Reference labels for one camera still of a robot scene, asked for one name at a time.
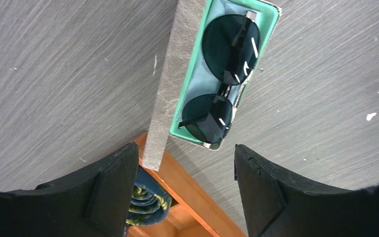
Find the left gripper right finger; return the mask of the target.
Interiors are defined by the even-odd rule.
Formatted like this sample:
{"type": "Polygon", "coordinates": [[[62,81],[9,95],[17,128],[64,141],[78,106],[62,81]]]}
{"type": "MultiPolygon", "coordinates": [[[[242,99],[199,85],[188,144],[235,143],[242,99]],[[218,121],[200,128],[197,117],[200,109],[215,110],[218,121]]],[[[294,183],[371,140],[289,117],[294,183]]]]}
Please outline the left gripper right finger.
{"type": "Polygon", "coordinates": [[[326,185],[236,145],[238,182],[251,237],[379,237],[379,184],[326,185]]]}

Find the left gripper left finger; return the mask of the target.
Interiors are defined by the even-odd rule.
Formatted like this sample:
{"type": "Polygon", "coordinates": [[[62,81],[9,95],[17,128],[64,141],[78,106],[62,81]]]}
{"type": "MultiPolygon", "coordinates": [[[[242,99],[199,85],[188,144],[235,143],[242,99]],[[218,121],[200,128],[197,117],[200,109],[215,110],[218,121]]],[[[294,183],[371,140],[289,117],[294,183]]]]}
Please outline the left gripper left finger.
{"type": "Polygon", "coordinates": [[[33,190],[0,192],[0,237],[120,237],[139,166],[130,142],[33,190]]]}

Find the black sunglasses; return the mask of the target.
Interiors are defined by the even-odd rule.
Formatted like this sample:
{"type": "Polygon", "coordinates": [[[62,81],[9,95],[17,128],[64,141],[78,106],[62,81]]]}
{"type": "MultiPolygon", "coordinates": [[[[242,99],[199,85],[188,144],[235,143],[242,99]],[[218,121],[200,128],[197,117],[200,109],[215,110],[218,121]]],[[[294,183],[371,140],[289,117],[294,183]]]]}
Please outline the black sunglasses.
{"type": "Polygon", "coordinates": [[[190,99],[182,110],[178,128],[185,128],[203,147],[221,143],[237,111],[229,95],[238,87],[242,93],[257,64],[261,35],[255,20],[258,13],[225,14],[207,24],[203,31],[202,65],[219,82],[214,92],[190,99]]]}

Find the beige glasses case green lining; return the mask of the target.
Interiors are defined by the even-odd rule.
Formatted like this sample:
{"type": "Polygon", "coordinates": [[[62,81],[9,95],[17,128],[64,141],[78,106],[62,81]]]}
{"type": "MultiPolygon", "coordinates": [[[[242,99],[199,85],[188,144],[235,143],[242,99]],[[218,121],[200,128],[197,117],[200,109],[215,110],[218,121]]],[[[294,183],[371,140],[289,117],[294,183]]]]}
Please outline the beige glasses case green lining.
{"type": "Polygon", "coordinates": [[[218,13],[219,1],[180,0],[174,16],[167,52],[159,81],[142,166],[158,171],[169,136],[201,147],[189,139],[188,132],[177,132],[178,112],[183,106],[186,89],[195,67],[201,45],[201,29],[210,11],[218,13]]]}

